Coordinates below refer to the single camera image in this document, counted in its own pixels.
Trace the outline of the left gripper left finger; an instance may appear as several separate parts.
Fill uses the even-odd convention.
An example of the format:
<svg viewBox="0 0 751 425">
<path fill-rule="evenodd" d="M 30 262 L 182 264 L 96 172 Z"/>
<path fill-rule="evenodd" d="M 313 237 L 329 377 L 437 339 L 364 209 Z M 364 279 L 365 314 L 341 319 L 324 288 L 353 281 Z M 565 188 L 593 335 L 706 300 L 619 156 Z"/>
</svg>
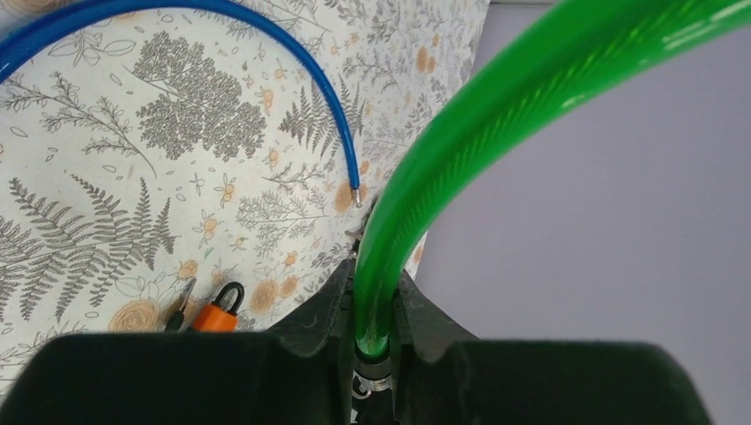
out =
<svg viewBox="0 0 751 425">
<path fill-rule="evenodd" d="M 352 275 L 343 261 L 261 332 L 74 334 L 50 340 L 1 406 L 4 424 L 346 424 Z"/>
</svg>

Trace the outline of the green cable lock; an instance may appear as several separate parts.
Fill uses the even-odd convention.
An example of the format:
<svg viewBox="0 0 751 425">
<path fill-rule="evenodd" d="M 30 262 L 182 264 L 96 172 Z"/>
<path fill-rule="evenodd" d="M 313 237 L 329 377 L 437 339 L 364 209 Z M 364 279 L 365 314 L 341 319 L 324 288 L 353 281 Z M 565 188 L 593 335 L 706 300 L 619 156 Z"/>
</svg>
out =
<svg viewBox="0 0 751 425">
<path fill-rule="evenodd" d="M 419 134 L 368 218 L 353 276 L 360 362 L 387 358 L 404 265 L 480 173 L 599 94 L 749 22 L 747 1 L 560 1 L 489 61 Z"/>
</svg>

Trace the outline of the blue cable lock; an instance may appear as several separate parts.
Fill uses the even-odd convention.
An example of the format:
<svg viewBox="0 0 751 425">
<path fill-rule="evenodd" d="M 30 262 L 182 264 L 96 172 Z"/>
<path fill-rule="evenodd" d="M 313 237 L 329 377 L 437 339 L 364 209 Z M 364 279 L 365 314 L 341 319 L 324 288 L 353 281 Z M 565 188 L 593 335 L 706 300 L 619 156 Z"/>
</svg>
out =
<svg viewBox="0 0 751 425">
<path fill-rule="evenodd" d="M 351 197 L 357 206 L 362 206 L 360 171 L 352 131 L 345 109 L 329 78 L 311 53 L 286 30 L 240 4 L 231 1 L 190 0 L 80 1 L 45 14 L 4 38 L 1 41 L 1 80 L 7 80 L 37 53 L 66 35 L 126 12 L 158 8 L 195 9 L 238 20 L 266 34 L 295 57 L 309 72 L 328 104 L 343 145 Z"/>
</svg>

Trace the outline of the orange black padlock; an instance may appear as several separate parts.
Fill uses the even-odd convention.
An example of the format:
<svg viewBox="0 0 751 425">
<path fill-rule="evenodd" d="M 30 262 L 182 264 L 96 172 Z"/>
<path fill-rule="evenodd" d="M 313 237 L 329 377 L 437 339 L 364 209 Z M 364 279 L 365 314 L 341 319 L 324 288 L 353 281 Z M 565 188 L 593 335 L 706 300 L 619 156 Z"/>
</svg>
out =
<svg viewBox="0 0 751 425">
<path fill-rule="evenodd" d="M 205 305 L 188 326 L 190 332 L 233 332 L 238 323 L 238 309 L 244 301 L 244 286 L 229 282 L 213 301 Z"/>
</svg>

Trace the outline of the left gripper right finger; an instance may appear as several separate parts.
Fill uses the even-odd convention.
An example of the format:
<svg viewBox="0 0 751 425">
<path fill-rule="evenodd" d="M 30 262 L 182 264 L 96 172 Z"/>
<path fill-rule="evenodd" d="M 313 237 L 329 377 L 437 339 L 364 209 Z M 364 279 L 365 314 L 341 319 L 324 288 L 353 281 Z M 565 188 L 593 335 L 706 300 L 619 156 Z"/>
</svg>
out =
<svg viewBox="0 0 751 425">
<path fill-rule="evenodd" d="M 483 340 L 403 274 L 392 300 L 393 403 L 404 424 L 708 424 L 663 348 L 601 340 Z"/>
</svg>

